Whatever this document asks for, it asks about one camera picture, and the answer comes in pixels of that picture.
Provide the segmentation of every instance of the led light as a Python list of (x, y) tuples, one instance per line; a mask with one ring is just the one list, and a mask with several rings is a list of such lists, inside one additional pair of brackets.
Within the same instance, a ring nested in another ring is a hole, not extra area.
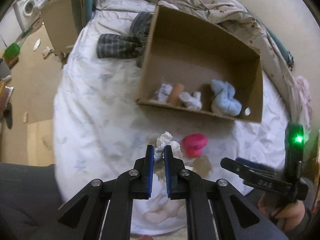
[(303, 141), (303, 137), (298, 135), (296, 137), (296, 142), (302, 143), (302, 141)]

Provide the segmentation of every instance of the pink toy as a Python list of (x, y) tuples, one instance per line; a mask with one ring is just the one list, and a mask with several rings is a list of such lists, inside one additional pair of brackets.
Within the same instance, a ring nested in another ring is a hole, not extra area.
[(202, 155), (202, 148), (208, 144), (208, 139), (203, 134), (191, 134), (183, 141), (183, 149), (189, 158), (196, 158)]

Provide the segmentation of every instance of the bed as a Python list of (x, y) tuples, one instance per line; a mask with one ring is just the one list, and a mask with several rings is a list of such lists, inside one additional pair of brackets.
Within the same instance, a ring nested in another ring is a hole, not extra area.
[[(144, 156), (146, 145), (155, 144), (165, 131), (178, 142), (189, 134), (206, 135), (209, 142), (204, 155), (211, 165), (206, 179), (225, 178), (242, 194), (251, 188), (223, 170), (221, 158), (242, 157), (277, 169), (283, 167), (287, 123), (293, 120), (308, 126), (293, 78), (265, 28), (241, 4), (214, 1), (221, 3), (223, 10), (227, 8), (223, 16), (199, 10), (203, 0), (198, 4), (190, 4), (190, 0), (96, 0), (98, 10), (69, 55), (54, 101), (55, 172), (64, 201), (92, 179), (115, 179), (131, 169), (134, 161)], [(153, 12), (156, 3), (205, 17), (260, 49), (264, 69), (261, 124), (136, 104), (141, 72), (136, 59), (98, 59), (96, 46), (102, 33), (128, 35), (138, 12)], [(254, 28), (248, 30), (248, 24)], [(159, 235), (182, 228), (186, 225), (184, 209), (183, 201), (167, 199), (165, 183), (154, 174), (151, 199), (134, 201), (131, 231)]]

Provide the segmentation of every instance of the dark plaid clothing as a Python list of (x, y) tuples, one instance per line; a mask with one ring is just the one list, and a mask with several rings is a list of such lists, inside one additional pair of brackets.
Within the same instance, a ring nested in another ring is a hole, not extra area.
[(152, 14), (140, 12), (133, 20), (129, 36), (102, 34), (98, 40), (98, 58), (135, 58), (144, 54), (150, 30)]

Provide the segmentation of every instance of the open cardboard box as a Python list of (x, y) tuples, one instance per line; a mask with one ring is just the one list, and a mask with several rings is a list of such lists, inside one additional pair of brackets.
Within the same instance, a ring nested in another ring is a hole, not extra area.
[[(228, 81), (242, 104), (236, 117), (211, 111), (212, 79)], [(162, 83), (181, 83), (184, 91), (201, 92), (202, 110), (188, 110), (152, 100)], [(163, 6), (156, 7), (142, 66), (137, 103), (261, 122), (263, 85), (260, 56), (221, 27)]]

